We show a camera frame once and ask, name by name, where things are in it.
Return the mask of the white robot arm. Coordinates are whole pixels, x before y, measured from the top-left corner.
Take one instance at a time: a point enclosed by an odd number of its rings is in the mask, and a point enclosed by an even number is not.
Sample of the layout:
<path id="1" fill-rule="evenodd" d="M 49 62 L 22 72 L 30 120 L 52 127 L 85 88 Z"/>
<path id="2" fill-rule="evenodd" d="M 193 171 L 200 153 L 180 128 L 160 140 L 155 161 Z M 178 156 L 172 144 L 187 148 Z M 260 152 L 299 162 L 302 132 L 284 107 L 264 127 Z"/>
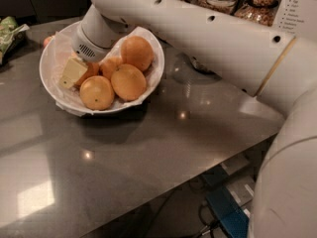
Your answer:
<path id="1" fill-rule="evenodd" d="M 178 0 L 91 2 L 72 36 L 84 60 L 102 60 L 126 27 L 142 26 L 285 116 L 248 238 L 317 238 L 317 44 Z"/>

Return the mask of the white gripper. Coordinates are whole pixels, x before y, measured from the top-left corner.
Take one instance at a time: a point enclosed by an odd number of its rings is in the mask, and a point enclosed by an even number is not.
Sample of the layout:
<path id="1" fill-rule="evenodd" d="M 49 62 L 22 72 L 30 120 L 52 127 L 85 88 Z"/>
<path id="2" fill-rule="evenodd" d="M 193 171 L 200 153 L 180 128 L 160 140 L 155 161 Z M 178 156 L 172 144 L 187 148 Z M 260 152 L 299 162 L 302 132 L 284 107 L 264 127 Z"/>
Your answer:
<path id="1" fill-rule="evenodd" d="M 85 36 L 80 22 L 72 24 L 71 47 L 82 60 L 89 62 L 99 62 L 109 53 L 109 49 L 96 46 Z M 87 71 L 88 66 L 83 61 L 69 58 L 58 83 L 60 86 L 70 89 Z"/>

